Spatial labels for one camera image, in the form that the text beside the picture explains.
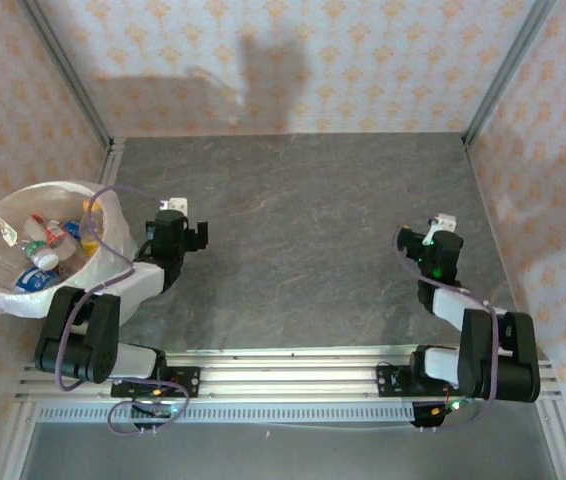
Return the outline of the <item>aluminium base beam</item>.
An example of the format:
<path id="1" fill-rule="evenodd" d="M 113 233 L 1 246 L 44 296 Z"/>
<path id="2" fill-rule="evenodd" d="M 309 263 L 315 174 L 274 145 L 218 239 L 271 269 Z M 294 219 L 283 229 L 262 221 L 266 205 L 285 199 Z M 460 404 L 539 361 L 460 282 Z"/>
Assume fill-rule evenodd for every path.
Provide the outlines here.
<path id="1" fill-rule="evenodd" d="M 376 366 L 409 363 L 413 345 L 169 352 L 170 366 L 198 367 L 198 402 L 371 402 Z"/>

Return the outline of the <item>aluminium frame post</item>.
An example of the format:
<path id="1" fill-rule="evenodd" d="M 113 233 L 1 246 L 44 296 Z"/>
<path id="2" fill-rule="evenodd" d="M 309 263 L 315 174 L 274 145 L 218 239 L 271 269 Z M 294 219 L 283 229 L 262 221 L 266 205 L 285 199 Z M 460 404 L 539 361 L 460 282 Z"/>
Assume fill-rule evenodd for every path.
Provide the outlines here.
<path id="1" fill-rule="evenodd" d="M 64 81 L 71 97 L 88 123 L 92 133 L 106 151 L 113 144 L 101 116 L 97 112 L 87 89 L 74 68 L 69 55 L 63 47 L 52 23 L 44 13 L 39 0 L 15 0 L 41 41 L 52 64 Z"/>
<path id="2" fill-rule="evenodd" d="M 514 37 L 503 61 L 483 96 L 469 126 L 465 130 L 462 141 L 467 152 L 477 141 L 479 134 L 486 125 L 494 109 L 510 81 L 518 71 L 528 50 L 545 24 L 545 21 L 557 0 L 534 0 L 529 12 Z"/>

